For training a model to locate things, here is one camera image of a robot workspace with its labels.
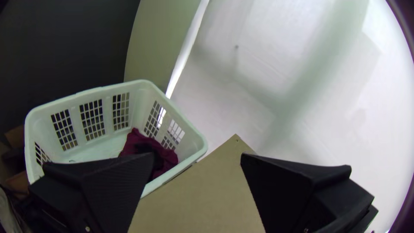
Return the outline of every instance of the cardboard sheet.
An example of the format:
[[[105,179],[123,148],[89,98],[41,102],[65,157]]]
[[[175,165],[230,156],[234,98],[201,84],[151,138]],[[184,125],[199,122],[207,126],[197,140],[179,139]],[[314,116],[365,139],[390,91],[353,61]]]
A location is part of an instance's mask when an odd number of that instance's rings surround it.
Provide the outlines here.
[[[237,135],[143,198],[129,233],[264,233],[240,167],[252,151]]]

